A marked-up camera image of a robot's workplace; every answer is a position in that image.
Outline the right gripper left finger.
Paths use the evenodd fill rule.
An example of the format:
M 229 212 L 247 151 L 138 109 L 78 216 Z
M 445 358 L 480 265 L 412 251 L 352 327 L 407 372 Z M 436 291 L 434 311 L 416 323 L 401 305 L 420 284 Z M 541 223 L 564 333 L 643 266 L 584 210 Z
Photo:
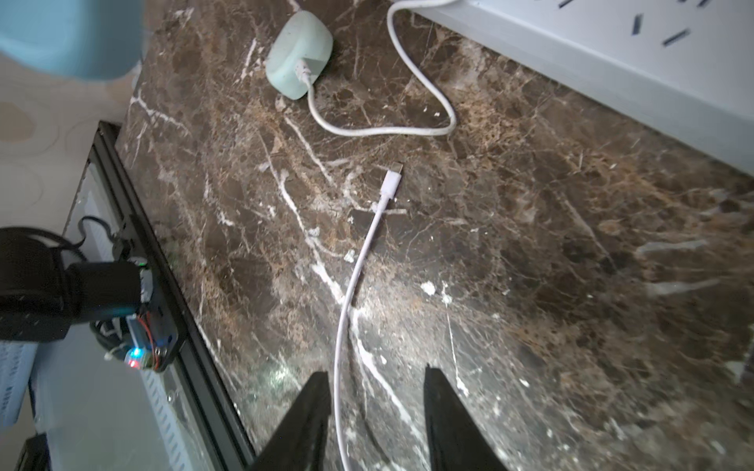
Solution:
M 323 470 L 331 413 L 328 373 L 317 371 L 247 470 Z

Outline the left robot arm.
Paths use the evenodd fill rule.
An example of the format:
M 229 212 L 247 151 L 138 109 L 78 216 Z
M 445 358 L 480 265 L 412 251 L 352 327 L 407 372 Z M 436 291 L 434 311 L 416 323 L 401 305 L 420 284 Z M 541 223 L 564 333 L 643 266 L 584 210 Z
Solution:
M 90 262 L 45 230 L 1 230 L 1 339 L 52 343 L 73 325 L 137 313 L 141 270 L 129 261 Z

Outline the green earbud case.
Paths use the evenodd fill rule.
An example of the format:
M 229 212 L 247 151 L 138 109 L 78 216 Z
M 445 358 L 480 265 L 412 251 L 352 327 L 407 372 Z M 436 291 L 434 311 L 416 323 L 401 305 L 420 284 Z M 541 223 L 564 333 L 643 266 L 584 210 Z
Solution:
M 328 27 L 316 15 L 299 11 L 292 15 L 273 42 L 265 62 L 265 74 L 271 86 L 292 100 L 307 94 L 300 78 L 306 65 L 311 82 L 315 82 L 333 53 L 334 39 Z

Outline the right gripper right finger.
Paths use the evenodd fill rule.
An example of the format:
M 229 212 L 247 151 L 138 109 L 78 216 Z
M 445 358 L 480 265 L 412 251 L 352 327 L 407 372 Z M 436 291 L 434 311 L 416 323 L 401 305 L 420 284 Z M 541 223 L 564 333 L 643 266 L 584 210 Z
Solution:
M 446 375 L 429 365 L 425 368 L 423 404 L 431 470 L 507 470 Z

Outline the white power strip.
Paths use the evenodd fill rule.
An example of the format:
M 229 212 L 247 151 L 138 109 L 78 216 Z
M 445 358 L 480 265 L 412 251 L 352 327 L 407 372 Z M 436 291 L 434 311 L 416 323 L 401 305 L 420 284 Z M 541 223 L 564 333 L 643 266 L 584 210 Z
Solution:
M 753 170 L 749 1 L 456 1 L 424 16 L 744 173 Z

